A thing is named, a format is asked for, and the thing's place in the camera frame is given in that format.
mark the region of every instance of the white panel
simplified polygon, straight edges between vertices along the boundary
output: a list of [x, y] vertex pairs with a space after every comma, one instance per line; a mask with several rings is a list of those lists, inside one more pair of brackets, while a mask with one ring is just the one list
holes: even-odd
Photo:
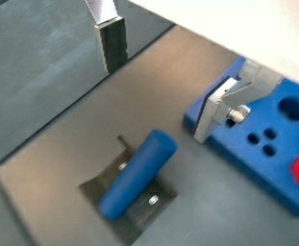
[[299, 0], [132, 1], [299, 83]]

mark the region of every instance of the metal plate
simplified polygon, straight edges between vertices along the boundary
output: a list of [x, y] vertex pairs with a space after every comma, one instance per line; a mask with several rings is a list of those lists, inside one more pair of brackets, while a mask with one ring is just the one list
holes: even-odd
[[114, 0], [85, 0], [97, 25], [118, 17]]

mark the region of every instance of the blue base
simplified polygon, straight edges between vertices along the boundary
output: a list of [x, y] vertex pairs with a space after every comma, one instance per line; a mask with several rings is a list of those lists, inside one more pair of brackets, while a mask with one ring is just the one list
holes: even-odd
[[[213, 86], [188, 109], [184, 124], [192, 131], [206, 94], [225, 77], [237, 78], [244, 62], [245, 59], [238, 58], [232, 63]], [[217, 128], [208, 142], [293, 214], [299, 215], [299, 184], [295, 182], [291, 173], [291, 165], [299, 157], [299, 106], [297, 102], [299, 102], [299, 86], [284, 79], [268, 97], [249, 104], [252, 112], [244, 124], [230, 127], [226, 122]], [[276, 138], [265, 134], [268, 129], [273, 130]]]

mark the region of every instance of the blue cylinder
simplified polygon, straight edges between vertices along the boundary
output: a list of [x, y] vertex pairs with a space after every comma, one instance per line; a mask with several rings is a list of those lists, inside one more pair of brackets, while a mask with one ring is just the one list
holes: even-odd
[[100, 201], [108, 219], [118, 219], [178, 150], [174, 139], [153, 130]]

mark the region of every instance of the screw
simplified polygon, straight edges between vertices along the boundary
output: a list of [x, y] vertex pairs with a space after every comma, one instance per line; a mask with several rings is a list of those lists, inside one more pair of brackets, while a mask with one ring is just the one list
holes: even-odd
[[128, 166], [128, 163], [125, 162], [120, 167], [118, 167], [118, 169], [122, 171], [124, 170], [124, 168]]
[[150, 198], [150, 204], [154, 205], [158, 202], [158, 196]]
[[232, 109], [228, 113], [228, 117], [236, 122], [242, 123], [250, 114], [250, 108], [241, 105], [237, 109]]

